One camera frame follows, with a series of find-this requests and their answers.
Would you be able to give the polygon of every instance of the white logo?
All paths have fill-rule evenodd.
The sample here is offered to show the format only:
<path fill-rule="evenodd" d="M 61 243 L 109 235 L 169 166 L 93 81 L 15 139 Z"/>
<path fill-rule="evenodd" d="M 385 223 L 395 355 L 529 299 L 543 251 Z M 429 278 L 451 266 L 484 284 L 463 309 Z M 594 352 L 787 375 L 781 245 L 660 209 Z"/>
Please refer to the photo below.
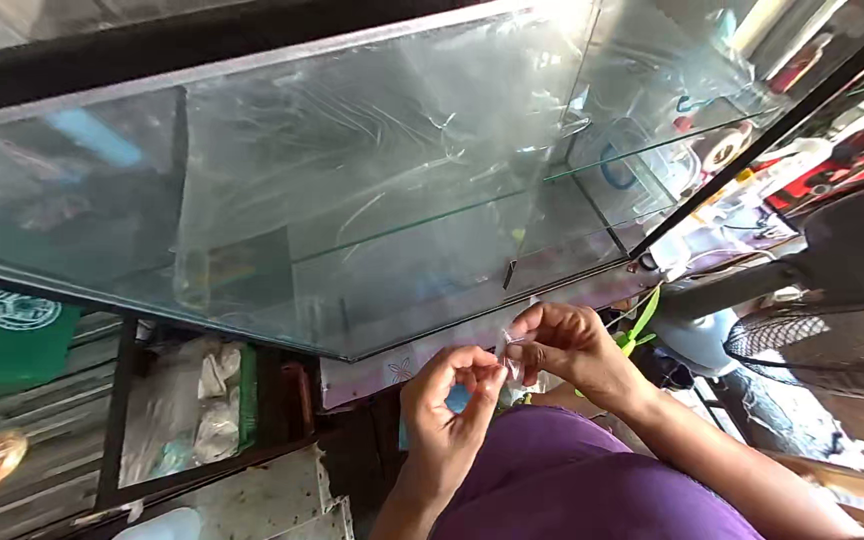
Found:
<path fill-rule="evenodd" d="M 38 330 L 56 322 L 62 312 L 63 305 L 57 301 L 0 289 L 0 328 Z"/>

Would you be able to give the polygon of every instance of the fan grille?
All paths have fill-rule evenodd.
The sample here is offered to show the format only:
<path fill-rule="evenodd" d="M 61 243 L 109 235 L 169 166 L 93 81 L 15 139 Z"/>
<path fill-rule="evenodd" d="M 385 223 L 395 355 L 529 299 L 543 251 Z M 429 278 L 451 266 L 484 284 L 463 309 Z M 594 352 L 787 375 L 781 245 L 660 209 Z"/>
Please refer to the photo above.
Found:
<path fill-rule="evenodd" d="M 800 387 L 864 397 L 864 309 L 777 305 L 732 326 L 726 353 L 750 370 Z"/>

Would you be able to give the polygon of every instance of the green bag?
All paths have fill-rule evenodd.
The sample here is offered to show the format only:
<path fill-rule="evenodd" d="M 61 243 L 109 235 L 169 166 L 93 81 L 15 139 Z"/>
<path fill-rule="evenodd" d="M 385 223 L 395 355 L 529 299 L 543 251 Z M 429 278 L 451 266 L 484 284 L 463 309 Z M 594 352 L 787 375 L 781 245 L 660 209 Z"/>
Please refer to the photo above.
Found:
<path fill-rule="evenodd" d="M 80 314 L 75 306 L 0 289 L 0 396 L 64 373 Z"/>

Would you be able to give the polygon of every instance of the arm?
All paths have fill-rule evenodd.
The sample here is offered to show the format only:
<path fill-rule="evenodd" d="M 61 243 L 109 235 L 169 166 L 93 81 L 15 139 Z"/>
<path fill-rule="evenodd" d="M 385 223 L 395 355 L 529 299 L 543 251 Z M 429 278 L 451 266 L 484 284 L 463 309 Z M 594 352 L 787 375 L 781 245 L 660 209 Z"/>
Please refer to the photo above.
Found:
<path fill-rule="evenodd" d="M 534 342 L 510 346 L 525 365 L 524 385 L 539 370 L 570 382 L 594 405 L 629 425 L 662 460 L 708 486 L 766 538 L 864 538 L 837 504 L 769 457 L 706 422 L 645 379 L 589 307 L 539 303 L 511 331 Z"/>
<path fill-rule="evenodd" d="M 505 374 L 496 357 L 479 347 L 442 349 L 402 388 L 409 456 L 370 540 L 426 540 L 485 441 Z M 471 394 L 460 414 L 446 406 L 456 384 Z"/>

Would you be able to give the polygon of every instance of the purple clothing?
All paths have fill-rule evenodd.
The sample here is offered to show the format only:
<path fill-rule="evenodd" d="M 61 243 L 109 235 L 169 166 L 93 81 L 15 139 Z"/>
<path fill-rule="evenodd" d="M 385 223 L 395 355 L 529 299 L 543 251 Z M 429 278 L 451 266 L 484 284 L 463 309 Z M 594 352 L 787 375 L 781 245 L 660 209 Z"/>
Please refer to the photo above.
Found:
<path fill-rule="evenodd" d="M 573 412 L 496 418 L 434 540 L 762 539 L 727 502 Z"/>

